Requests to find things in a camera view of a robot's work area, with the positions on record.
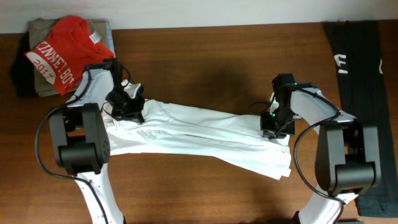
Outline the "white t-shirt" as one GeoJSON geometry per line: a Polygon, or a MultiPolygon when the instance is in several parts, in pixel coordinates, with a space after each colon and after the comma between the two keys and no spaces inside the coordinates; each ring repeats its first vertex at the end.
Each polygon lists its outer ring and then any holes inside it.
{"type": "Polygon", "coordinates": [[[142,124],[117,121],[104,107],[111,154],[158,153],[210,156],[279,180],[290,175],[289,138],[268,139],[260,117],[146,100],[142,124]]]}

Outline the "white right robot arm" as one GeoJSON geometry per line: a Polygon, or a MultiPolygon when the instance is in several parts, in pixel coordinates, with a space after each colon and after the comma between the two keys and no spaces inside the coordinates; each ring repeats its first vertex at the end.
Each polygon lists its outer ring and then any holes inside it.
{"type": "Polygon", "coordinates": [[[339,223],[345,206],[381,180],[377,127],[361,123],[335,106],[316,85],[297,83],[291,73],[276,76],[272,87],[269,107],[261,114],[263,136],[293,136],[296,119],[308,123],[295,140],[293,161],[313,195],[306,206],[295,212],[291,223],[339,223]],[[305,178],[297,158],[299,142],[311,130],[318,134],[316,187],[305,178]]]}

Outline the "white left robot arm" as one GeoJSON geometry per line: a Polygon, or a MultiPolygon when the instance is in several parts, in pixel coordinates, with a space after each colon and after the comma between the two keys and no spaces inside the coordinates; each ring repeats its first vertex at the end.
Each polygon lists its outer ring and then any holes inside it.
{"type": "Polygon", "coordinates": [[[45,117],[49,121],[57,165],[66,170],[60,178],[74,180],[85,199],[93,223],[125,223],[108,175],[111,143],[103,122],[103,107],[116,121],[143,123],[144,88],[132,93],[122,81],[126,68],[116,58],[87,65],[75,94],[45,117]]]}

